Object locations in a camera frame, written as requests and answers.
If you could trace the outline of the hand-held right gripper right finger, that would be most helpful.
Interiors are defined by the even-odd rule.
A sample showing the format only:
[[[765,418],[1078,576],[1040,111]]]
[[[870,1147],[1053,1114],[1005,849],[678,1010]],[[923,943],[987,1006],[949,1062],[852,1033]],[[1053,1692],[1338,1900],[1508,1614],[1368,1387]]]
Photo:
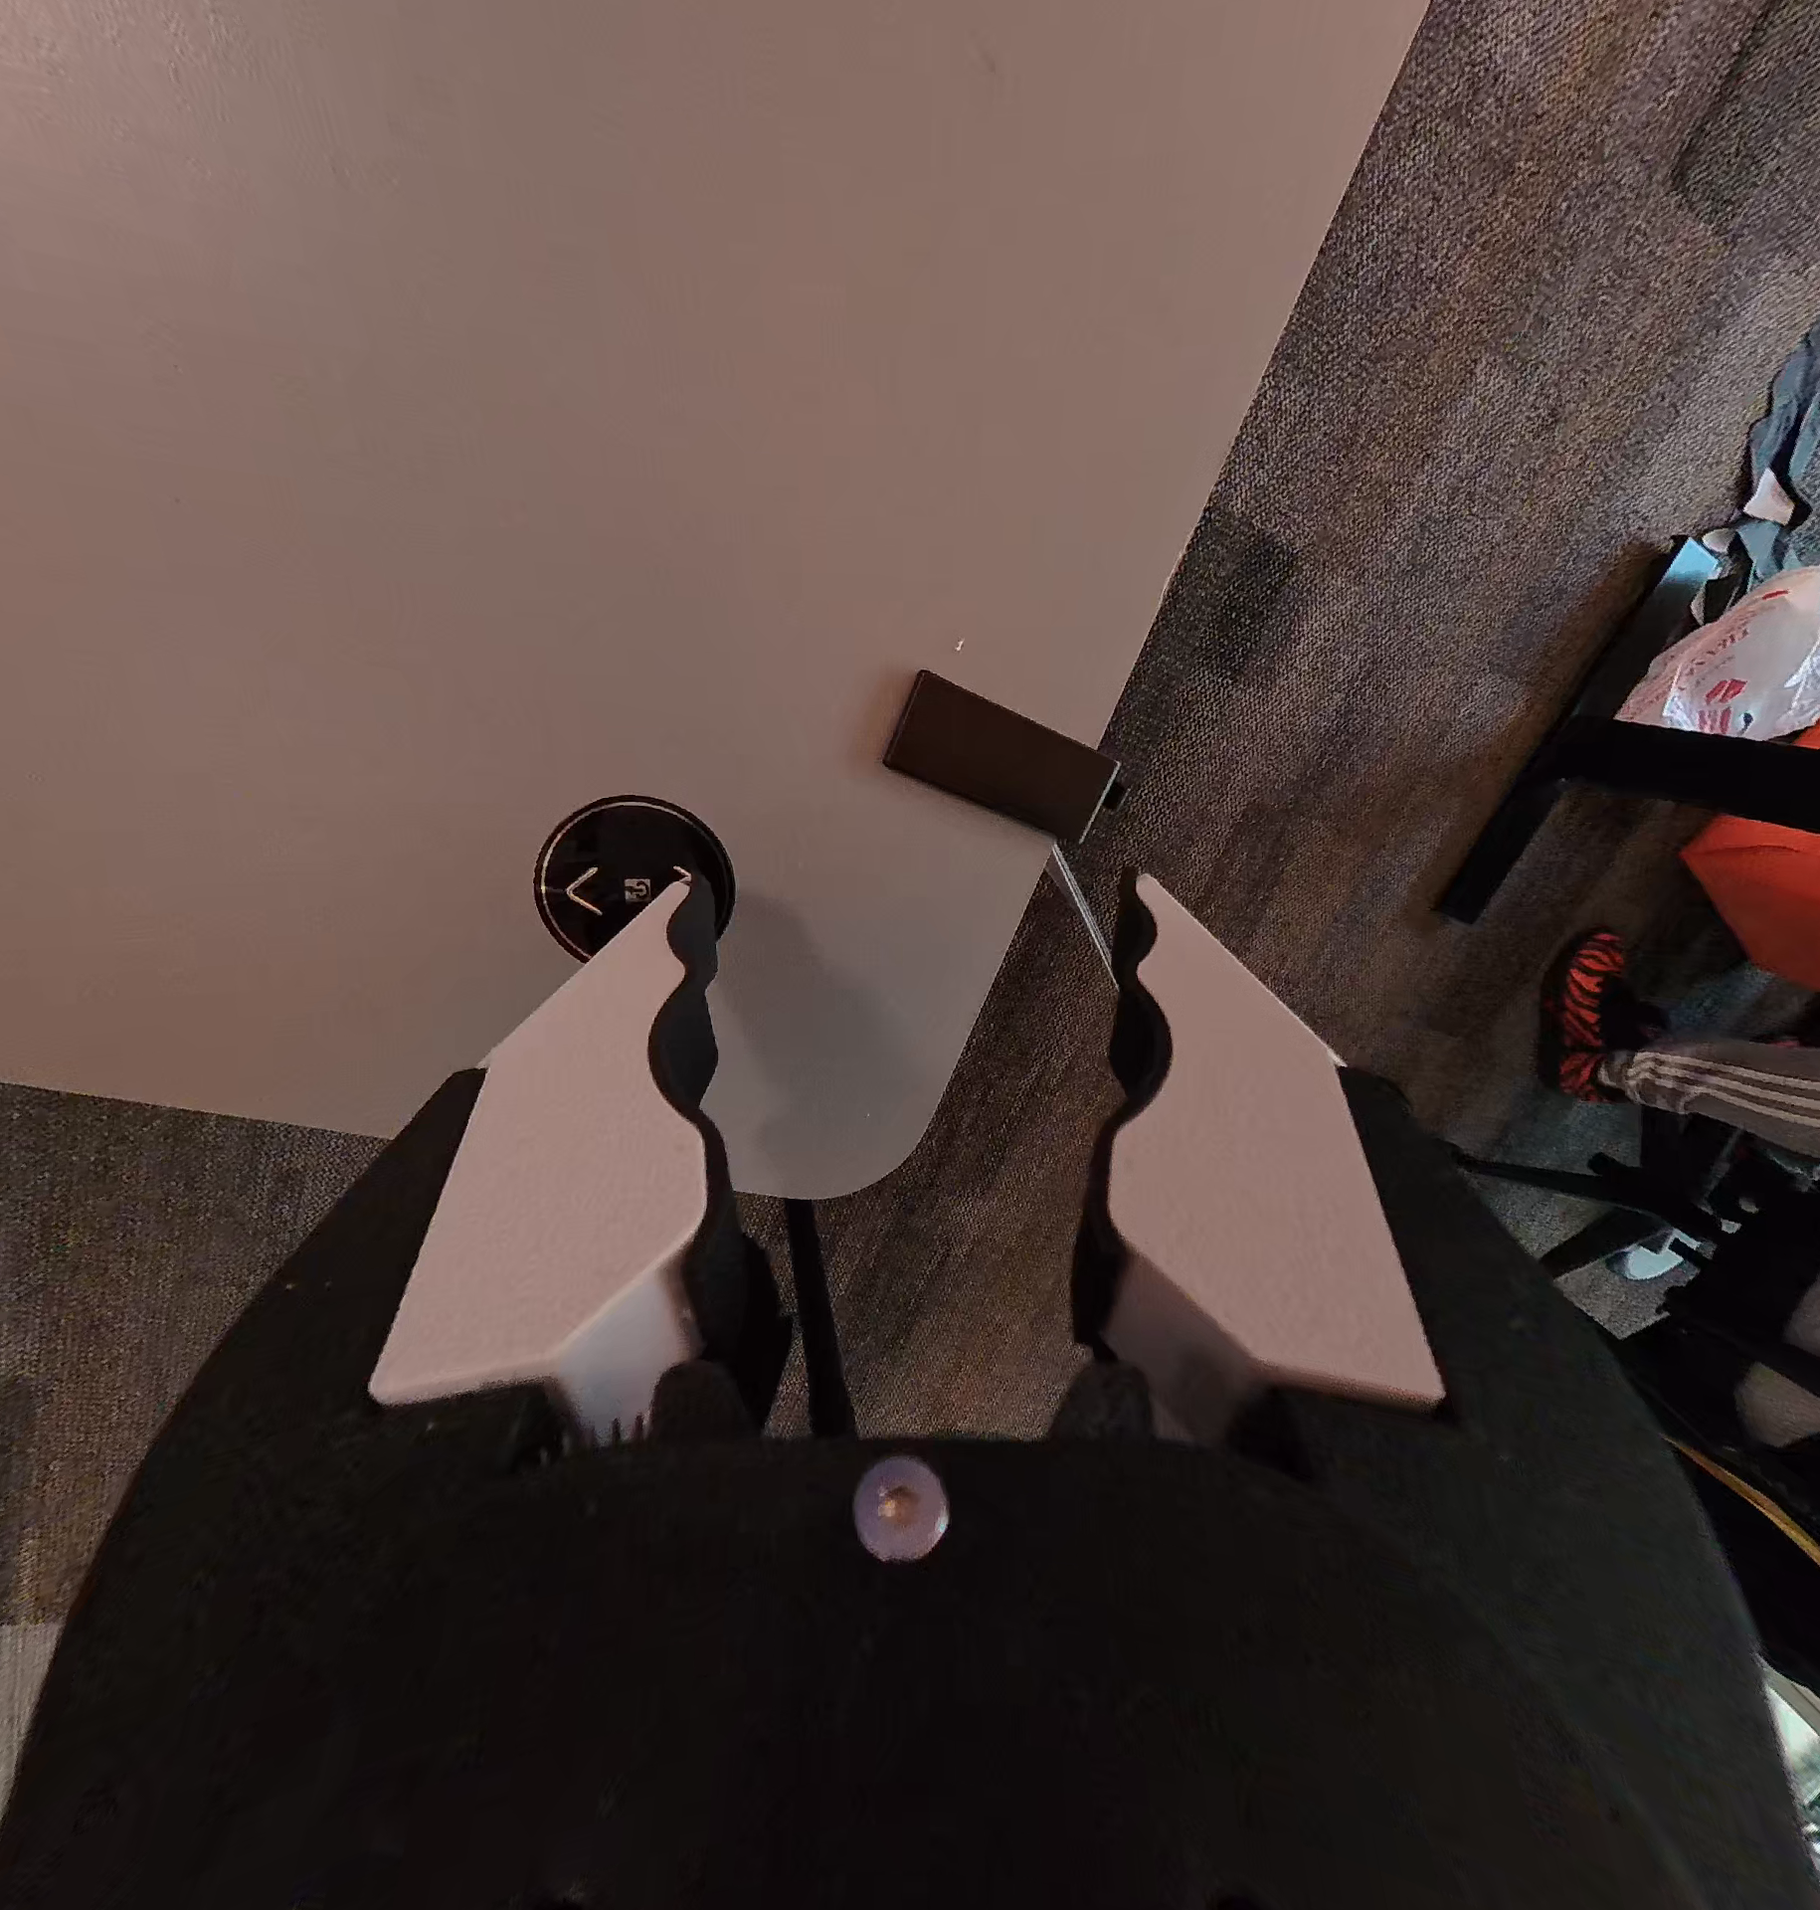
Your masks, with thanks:
[[[1188,1446],[1278,1393],[1435,1415],[1448,1386],[1338,1056],[1151,875],[1119,883],[1110,972],[1119,1107],[1089,1157],[1076,1341]]]

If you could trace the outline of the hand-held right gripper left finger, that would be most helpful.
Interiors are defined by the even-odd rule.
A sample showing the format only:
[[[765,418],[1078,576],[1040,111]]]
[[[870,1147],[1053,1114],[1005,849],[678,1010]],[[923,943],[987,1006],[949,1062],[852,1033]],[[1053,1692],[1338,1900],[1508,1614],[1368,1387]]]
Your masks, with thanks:
[[[709,885],[676,877],[491,1050],[370,1375],[379,1405],[540,1387],[595,1444],[707,1362],[765,1423],[785,1314],[722,1137]]]

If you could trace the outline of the black round desk control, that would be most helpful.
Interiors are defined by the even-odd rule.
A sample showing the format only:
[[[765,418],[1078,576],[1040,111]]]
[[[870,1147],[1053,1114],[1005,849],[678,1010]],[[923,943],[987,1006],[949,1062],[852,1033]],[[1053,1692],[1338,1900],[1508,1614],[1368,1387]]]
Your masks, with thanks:
[[[660,894],[692,878],[705,885],[722,935],[735,878],[719,833],[670,799],[616,796],[551,829],[536,866],[536,901],[551,940],[588,963]]]

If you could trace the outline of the black rectangular desk box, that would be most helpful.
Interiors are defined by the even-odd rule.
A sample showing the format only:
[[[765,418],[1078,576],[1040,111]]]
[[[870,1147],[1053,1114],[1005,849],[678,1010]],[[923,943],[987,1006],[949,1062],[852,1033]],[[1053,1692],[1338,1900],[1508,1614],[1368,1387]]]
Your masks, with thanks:
[[[1066,846],[1127,796],[1110,754],[933,672],[916,672],[880,764]]]

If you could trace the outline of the orange cushion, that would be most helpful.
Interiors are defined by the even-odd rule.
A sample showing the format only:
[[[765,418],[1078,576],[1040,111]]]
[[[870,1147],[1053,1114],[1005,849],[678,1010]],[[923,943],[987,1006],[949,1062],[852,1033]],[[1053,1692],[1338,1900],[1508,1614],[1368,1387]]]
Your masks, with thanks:
[[[1820,996],[1820,833],[1727,810],[1682,862],[1757,968]]]

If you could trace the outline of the white plastic bag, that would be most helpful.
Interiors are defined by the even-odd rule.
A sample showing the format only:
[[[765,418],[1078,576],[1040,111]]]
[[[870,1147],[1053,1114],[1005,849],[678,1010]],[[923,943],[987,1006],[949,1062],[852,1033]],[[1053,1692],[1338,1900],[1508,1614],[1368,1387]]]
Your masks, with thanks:
[[[1615,721],[1782,742],[1820,721],[1820,568],[1766,579],[1649,665]]]

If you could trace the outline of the black table frame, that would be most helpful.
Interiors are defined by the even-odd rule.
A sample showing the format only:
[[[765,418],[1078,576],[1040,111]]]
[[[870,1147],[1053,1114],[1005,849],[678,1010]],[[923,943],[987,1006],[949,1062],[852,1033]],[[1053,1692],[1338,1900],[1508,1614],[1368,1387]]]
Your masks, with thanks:
[[[1643,672],[1680,638],[1693,602],[1718,569],[1703,539],[1682,537],[1671,546],[1633,613],[1594,655],[1435,897],[1439,917],[1477,924],[1577,785],[1820,835],[1820,750],[1630,725],[1618,717]]]

